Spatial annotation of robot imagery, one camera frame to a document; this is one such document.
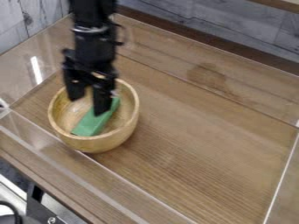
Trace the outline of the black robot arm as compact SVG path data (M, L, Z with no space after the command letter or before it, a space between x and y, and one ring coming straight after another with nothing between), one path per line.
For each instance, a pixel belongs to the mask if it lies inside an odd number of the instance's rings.
M62 50L64 85L71 101L86 95L86 88L92 89L94 114L100 116L112 107L118 78L114 62L118 47L126 43L118 40L123 26L112 20L118 0L70 0L70 6L75 48Z

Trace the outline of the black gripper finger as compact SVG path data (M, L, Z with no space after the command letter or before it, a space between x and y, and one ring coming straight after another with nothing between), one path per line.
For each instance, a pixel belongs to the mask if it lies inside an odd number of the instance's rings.
M100 82L92 85L92 99L95 116L100 116L110 111L112 105L112 98L116 96L116 89Z
M82 71L64 68L63 69L63 80L71 101L76 101L86 95L84 74Z

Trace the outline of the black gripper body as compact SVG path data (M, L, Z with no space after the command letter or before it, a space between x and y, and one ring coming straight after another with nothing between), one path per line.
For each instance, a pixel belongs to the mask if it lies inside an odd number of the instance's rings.
M115 87L118 71L114 67L118 47L124 41L118 40L120 25L104 25L102 27L72 28L75 36L75 48L62 50L64 61L63 69L70 68L82 71L87 87L106 82Z

